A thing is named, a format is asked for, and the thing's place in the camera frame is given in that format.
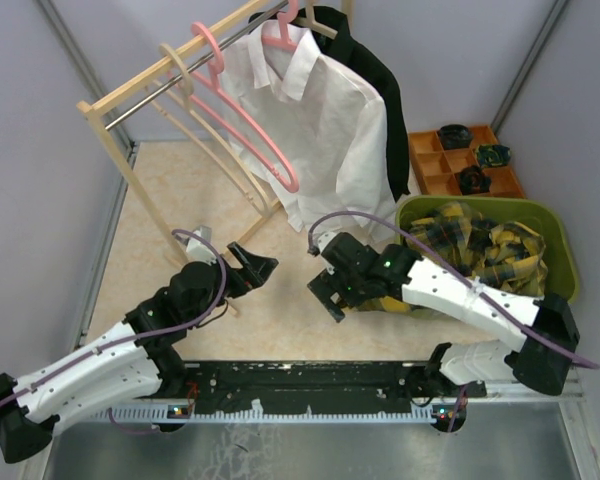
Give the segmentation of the yellow black plaid shirt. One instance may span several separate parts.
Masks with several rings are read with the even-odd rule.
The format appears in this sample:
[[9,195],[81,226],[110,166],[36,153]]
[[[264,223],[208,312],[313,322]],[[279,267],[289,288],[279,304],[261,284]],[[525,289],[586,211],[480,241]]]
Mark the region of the yellow black plaid shirt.
[[518,295],[545,294],[546,243],[523,223],[498,222],[466,202],[450,201],[401,218],[399,226],[465,277]]

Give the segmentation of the beige wooden hanger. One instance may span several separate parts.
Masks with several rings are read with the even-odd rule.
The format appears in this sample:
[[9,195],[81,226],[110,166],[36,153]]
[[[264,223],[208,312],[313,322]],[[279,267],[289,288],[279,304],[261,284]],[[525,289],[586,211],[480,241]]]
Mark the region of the beige wooden hanger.
[[206,133],[209,134],[210,138],[213,139],[220,147],[220,150],[228,155],[234,164],[234,167],[230,167],[227,162],[222,160],[192,130],[190,130],[184,123],[165,110],[156,100],[152,100],[151,105],[212,159],[212,161],[221,169],[223,174],[238,189],[241,195],[249,202],[249,204],[261,217],[268,218],[274,212],[275,202],[266,193],[261,183],[253,176],[242,159],[230,146],[228,141],[206,121],[206,119],[196,110],[196,107],[214,119],[218,124],[221,124],[228,133],[233,133],[232,129],[227,128],[221,122],[222,118],[217,112],[215,112],[209,105],[195,96],[193,79],[190,74],[185,72],[186,66],[184,61],[176,53],[176,51],[170,45],[161,43],[159,45],[159,52],[164,57],[171,60],[178,68],[179,72],[185,75],[183,80],[180,80],[176,83],[176,89],[178,90],[178,93],[174,93],[171,91],[171,89],[168,89],[167,95],[184,111],[186,116],[194,120]]

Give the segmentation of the pink plastic hanger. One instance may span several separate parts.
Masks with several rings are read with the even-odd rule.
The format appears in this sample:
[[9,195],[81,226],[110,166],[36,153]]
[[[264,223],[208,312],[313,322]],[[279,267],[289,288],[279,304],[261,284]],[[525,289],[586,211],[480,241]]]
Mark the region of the pink plastic hanger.
[[[289,160],[284,156],[283,152],[269,137],[265,130],[221,86],[220,74],[225,70],[225,61],[220,46],[210,29],[201,22],[194,22],[191,25],[191,32],[201,36],[206,41],[211,49],[212,57],[206,62],[209,74],[204,76],[199,74],[197,71],[188,72],[187,68],[182,63],[181,58],[178,55],[175,55],[173,63],[178,63],[178,68],[180,69],[182,76],[182,79],[179,80],[176,85],[182,93],[185,107],[190,109],[191,103],[201,107],[212,118],[224,126],[228,133],[237,139],[260,162],[260,164],[265,167],[265,169],[286,191],[290,193],[297,193],[299,190],[299,181],[297,174]],[[265,156],[238,129],[236,129],[232,124],[228,123],[218,112],[216,112],[208,104],[196,96],[194,93],[194,80],[197,80],[200,84],[205,86],[216,97],[218,97],[225,106],[232,110],[241,121],[249,125],[261,139],[264,145],[271,151],[271,153],[277,159],[277,162],[273,163],[272,160]]]

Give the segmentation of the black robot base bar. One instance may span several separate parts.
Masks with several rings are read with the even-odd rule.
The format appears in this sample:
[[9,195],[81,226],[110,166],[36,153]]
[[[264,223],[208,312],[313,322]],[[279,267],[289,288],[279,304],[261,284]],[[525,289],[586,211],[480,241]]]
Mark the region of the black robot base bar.
[[188,362],[178,382],[149,396],[158,425],[420,423],[456,432],[484,385],[453,384],[426,362]]

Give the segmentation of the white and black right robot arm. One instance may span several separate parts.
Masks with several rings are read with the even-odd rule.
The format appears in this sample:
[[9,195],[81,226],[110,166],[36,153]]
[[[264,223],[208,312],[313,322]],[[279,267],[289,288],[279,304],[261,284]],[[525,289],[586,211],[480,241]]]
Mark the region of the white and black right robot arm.
[[473,344],[441,344],[426,372],[428,387],[441,396],[478,381],[516,380],[538,393],[563,392],[572,354],[580,340],[568,302],[557,294],[533,298],[461,282],[448,270],[407,246],[382,252],[351,234],[326,233],[310,247],[324,270],[308,285],[336,321],[345,309],[391,299],[425,307],[491,335]]

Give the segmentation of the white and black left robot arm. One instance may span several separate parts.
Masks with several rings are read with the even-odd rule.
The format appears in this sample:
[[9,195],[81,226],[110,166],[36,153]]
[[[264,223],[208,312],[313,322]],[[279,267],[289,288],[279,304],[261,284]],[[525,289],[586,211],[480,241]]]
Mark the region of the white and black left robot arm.
[[203,257],[128,312],[96,340],[36,372],[0,374],[0,450],[8,464],[27,460],[81,420],[121,402],[174,397],[188,384],[174,344],[227,299],[262,287],[278,265],[238,243],[238,267],[207,242]]

